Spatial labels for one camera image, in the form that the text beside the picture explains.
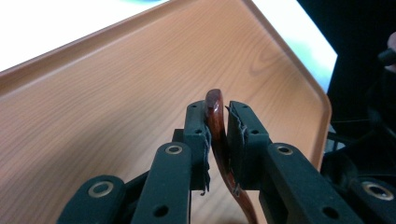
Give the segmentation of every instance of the metal ring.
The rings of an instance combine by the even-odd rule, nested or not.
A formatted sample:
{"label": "metal ring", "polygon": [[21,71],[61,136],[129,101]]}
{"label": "metal ring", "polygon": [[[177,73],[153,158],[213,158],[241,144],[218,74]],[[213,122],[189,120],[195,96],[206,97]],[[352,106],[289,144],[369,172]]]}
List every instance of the metal ring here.
{"label": "metal ring", "polygon": [[[105,190],[102,190],[100,192],[95,192],[95,189],[97,187],[106,185],[107,188]],[[101,198],[106,196],[107,194],[109,194],[111,192],[111,190],[113,190],[114,188],[114,184],[111,183],[110,181],[101,181],[101,182],[97,182],[96,184],[92,185],[90,187],[90,189],[88,190],[88,194],[93,197],[93,198]]]}
{"label": "metal ring", "polygon": [[[390,192],[390,190],[380,186],[379,184],[370,181],[364,181],[361,183],[361,185],[368,194],[376,197],[377,199],[385,201],[392,201],[394,199],[393,193]],[[375,192],[373,191],[373,188],[379,189],[382,192]]]}
{"label": "metal ring", "polygon": [[165,152],[168,154],[176,155],[183,150],[180,146],[170,146],[165,149]]}
{"label": "metal ring", "polygon": [[288,147],[278,147],[277,152],[279,152],[280,154],[286,155],[286,156],[293,154],[293,150],[291,150]]}

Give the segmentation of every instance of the brown tray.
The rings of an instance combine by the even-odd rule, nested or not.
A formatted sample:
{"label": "brown tray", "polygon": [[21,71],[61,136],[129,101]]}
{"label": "brown tray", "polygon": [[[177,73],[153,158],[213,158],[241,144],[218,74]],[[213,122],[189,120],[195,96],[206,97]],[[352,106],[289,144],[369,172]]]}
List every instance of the brown tray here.
{"label": "brown tray", "polygon": [[[147,171],[214,88],[319,167],[329,101],[260,11],[175,0],[0,74],[0,223],[54,223],[89,178]],[[246,222],[210,163],[191,223]]]}

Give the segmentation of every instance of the brown stick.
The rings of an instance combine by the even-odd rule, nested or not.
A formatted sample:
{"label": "brown stick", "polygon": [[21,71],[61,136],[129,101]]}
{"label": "brown stick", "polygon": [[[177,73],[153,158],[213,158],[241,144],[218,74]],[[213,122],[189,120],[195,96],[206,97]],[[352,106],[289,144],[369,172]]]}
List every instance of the brown stick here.
{"label": "brown stick", "polygon": [[211,90],[205,98],[205,122],[212,134],[212,150],[218,164],[221,177],[228,190],[241,206],[250,224],[258,223],[253,204],[248,194],[239,186],[235,185],[233,173],[230,168],[230,149],[224,128],[223,99],[220,90]]}

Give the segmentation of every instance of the dark area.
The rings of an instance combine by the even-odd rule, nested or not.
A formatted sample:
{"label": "dark area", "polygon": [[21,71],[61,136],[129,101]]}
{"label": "dark area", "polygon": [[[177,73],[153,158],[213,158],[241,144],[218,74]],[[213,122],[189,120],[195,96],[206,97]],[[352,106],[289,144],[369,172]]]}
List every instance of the dark area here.
{"label": "dark area", "polygon": [[370,131],[366,93],[380,78],[377,55],[396,32],[395,0],[298,0],[338,59],[328,96],[337,133],[359,138]]}

